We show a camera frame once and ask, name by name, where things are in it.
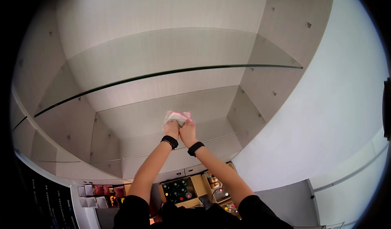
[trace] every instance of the sleeve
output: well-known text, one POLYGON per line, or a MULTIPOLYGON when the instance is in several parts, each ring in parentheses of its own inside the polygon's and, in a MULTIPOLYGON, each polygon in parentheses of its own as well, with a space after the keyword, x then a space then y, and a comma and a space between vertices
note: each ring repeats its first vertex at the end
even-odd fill
POLYGON ((276 214, 256 195, 245 197, 238 207, 242 222, 261 222, 263 225, 273 225, 279 228, 292 228, 282 221, 276 214))
POLYGON ((125 198, 122 207, 114 217, 113 229, 128 228, 130 225, 149 226, 148 203, 134 195, 129 195, 125 198))

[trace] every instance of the forearm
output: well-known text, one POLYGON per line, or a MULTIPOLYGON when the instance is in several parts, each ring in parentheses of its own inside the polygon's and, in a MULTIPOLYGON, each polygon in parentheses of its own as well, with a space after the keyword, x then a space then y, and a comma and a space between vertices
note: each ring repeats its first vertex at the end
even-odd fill
POLYGON ((254 194, 234 169, 210 153, 205 147, 198 148, 195 151, 195 156, 223 183, 224 187, 231 194, 233 203, 237 207, 239 207, 240 202, 245 197, 254 194))
POLYGON ((161 142, 155 148, 137 171, 132 186, 130 187, 130 195, 139 196, 149 203, 152 183, 171 150, 171 145, 165 141, 161 142))

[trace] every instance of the smartwatch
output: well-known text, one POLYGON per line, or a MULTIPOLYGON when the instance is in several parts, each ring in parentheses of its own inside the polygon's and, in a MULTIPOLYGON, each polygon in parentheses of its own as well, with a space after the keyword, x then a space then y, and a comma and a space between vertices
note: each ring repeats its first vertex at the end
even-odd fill
POLYGON ((189 150, 187 151, 188 154, 190 154, 190 156, 196 156, 196 150, 198 148, 201 148, 202 146, 205 146, 203 143, 201 143, 200 141, 199 142, 196 142, 195 144, 193 144, 193 146, 191 146, 189 148, 189 150))
POLYGON ((171 136, 164 136, 160 142, 163 142, 163 141, 166 141, 167 143, 169 143, 172 147, 172 150, 175 150, 175 148, 178 147, 178 141, 175 140, 175 138, 173 138, 171 136))

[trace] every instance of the floor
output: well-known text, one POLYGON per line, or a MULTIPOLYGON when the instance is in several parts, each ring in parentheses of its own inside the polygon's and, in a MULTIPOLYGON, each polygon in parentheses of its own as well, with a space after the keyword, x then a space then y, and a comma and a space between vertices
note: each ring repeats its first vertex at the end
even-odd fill
POLYGON ((291 226, 318 226, 315 204, 306 180, 255 194, 291 226))

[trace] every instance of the cloth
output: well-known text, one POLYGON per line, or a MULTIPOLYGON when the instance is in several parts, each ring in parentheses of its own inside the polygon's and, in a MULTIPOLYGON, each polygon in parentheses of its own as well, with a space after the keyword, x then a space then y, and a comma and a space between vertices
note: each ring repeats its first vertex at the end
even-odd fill
POLYGON ((162 222, 149 225, 148 203, 130 195, 114 217, 114 229, 120 228, 292 228, 280 220, 273 211, 256 195, 245 197, 239 204, 242 217, 225 212, 218 204, 208 210, 203 207, 186 209, 167 202, 160 210, 162 222))
POLYGON ((182 127, 186 120, 190 120, 191 122, 193 122, 192 119, 190 119, 191 117, 191 112, 175 112, 175 111, 167 111, 166 113, 166 116, 164 118, 164 123, 163 123, 163 126, 167 123, 167 122, 171 122, 171 121, 174 121, 176 120, 178 122, 178 125, 179 127, 182 127))

